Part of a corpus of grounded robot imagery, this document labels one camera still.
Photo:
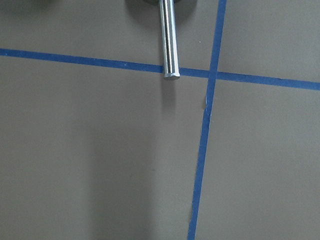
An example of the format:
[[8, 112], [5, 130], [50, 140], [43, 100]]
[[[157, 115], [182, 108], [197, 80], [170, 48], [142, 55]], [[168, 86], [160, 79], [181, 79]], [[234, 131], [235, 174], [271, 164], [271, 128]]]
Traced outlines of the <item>steel ice scoop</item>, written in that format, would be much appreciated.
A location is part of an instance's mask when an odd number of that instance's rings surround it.
[[197, 6], [196, 0], [126, 0], [125, 7], [132, 18], [138, 22], [148, 22], [151, 11], [147, 5], [158, 9], [161, 31], [163, 78], [168, 81], [180, 78], [180, 66], [178, 57], [178, 40], [176, 25], [181, 25]]

